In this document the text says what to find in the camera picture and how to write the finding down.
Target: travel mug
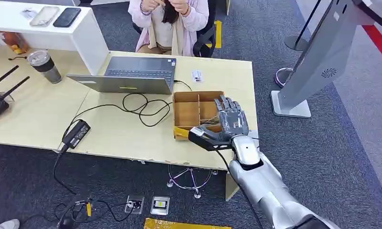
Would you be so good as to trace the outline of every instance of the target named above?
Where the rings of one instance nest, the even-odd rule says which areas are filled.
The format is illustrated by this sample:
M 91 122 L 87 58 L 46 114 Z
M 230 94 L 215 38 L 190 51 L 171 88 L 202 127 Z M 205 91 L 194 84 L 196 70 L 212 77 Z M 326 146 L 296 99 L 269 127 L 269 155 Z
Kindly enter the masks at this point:
M 40 72 L 51 83 L 58 83 L 62 80 L 59 71 L 46 50 L 37 50 L 29 54 L 29 64 Z

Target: red stripe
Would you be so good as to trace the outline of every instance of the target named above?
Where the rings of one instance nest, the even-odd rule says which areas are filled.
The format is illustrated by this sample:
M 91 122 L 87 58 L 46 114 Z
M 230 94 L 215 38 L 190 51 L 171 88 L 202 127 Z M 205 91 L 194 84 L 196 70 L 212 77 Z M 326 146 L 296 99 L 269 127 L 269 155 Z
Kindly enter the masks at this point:
M 374 25 L 362 25 L 362 27 L 382 54 L 382 34 Z

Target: yellow tape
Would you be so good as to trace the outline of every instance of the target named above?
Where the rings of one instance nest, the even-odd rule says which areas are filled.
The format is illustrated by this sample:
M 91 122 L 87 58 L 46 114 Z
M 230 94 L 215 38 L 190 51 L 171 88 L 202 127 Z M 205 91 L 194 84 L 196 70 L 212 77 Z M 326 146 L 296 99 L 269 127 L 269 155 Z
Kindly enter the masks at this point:
M 188 223 L 175 223 L 158 219 L 147 218 L 144 229 L 231 229 L 230 227 L 218 227 L 209 225 L 196 225 Z
M 215 21 L 216 25 L 216 49 L 222 48 L 222 22 Z M 209 48 L 212 47 L 212 44 L 206 44 Z
M 119 87 L 120 89 L 137 89 L 137 87 Z
M 189 131 L 185 129 L 174 127 L 174 135 L 188 138 L 188 133 Z
M 87 216 L 88 217 L 91 217 L 91 204 L 90 203 L 87 203 Z

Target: silver robotic arm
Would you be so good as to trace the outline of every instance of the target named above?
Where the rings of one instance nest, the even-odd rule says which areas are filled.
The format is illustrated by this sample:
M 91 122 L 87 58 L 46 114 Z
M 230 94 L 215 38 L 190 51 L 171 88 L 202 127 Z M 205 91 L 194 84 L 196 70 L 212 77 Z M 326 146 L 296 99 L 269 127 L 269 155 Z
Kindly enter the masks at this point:
M 279 171 L 247 135 L 247 119 L 240 105 L 224 96 L 215 103 L 222 132 L 213 133 L 204 126 L 194 127 L 188 138 L 208 151 L 232 149 L 235 152 L 235 159 L 228 165 L 229 172 L 248 201 L 264 212 L 273 228 L 339 229 L 301 205 L 289 193 Z

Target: gray laptop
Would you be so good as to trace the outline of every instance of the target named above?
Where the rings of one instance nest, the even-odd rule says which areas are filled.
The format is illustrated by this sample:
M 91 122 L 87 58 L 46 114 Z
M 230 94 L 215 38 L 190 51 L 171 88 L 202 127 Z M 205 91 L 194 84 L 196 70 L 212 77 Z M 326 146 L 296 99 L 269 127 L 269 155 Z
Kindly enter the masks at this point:
M 152 57 L 112 57 L 104 76 L 67 77 L 99 92 L 171 94 L 176 59 Z

